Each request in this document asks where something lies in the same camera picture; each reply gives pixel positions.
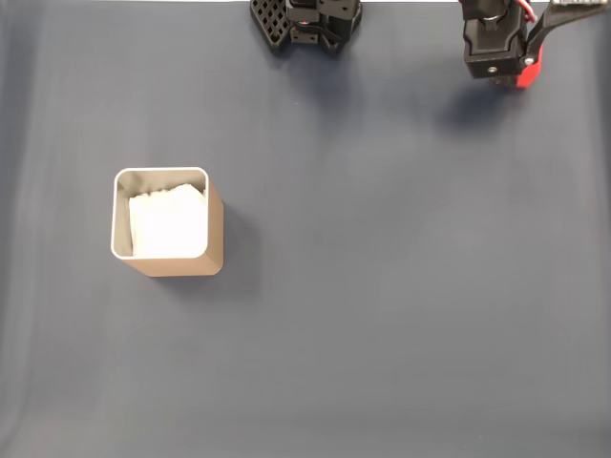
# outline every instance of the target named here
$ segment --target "square container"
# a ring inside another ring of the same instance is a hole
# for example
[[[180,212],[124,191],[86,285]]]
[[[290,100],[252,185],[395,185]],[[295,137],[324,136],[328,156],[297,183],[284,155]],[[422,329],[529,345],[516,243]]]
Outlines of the square container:
[[[142,258],[133,256],[129,199],[140,194],[191,184],[202,192],[208,212],[206,248],[194,258]],[[208,174],[199,167],[124,169],[115,177],[113,254],[149,277],[214,275],[222,268],[224,206]]]

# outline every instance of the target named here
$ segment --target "red part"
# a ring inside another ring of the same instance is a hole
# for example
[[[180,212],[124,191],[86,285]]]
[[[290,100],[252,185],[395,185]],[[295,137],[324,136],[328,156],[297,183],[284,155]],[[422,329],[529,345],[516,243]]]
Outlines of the red part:
[[[516,87],[518,89],[527,89],[535,82],[538,74],[541,73],[541,60],[543,57],[543,47],[538,52],[538,62],[526,67],[517,77]]]

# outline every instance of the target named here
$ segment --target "white cloth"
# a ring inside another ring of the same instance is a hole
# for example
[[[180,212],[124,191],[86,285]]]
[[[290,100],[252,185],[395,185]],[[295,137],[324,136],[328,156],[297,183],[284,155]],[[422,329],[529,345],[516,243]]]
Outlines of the white cloth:
[[[208,211],[190,184],[130,198],[134,257],[196,258],[206,249]]]

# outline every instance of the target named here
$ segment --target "cable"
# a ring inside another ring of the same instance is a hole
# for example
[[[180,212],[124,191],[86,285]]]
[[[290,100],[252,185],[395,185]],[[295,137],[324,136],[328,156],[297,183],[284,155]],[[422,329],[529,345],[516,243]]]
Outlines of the cable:
[[[528,16],[528,20],[531,22],[537,22],[537,15],[535,14],[535,10],[526,0],[516,0],[521,7],[526,10],[526,15]]]

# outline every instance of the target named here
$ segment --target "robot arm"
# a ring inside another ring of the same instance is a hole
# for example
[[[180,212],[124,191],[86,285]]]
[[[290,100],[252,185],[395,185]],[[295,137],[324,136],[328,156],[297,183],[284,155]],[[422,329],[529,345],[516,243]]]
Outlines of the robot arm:
[[[361,22],[360,0],[250,0],[250,13],[273,52],[288,42],[338,53]]]
[[[607,8],[607,0],[550,0],[537,19],[530,0],[459,1],[471,75],[518,88],[537,77],[550,31]],[[336,54],[358,27],[362,6],[361,0],[250,0],[250,12],[273,52],[291,42]],[[530,30],[529,22],[535,24]]]
[[[462,0],[465,63],[474,78],[526,88],[537,77],[543,39],[558,26],[606,10],[606,0],[551,0],[537,20],[526,0]],[[528,31],[528,22],[536,23]]]

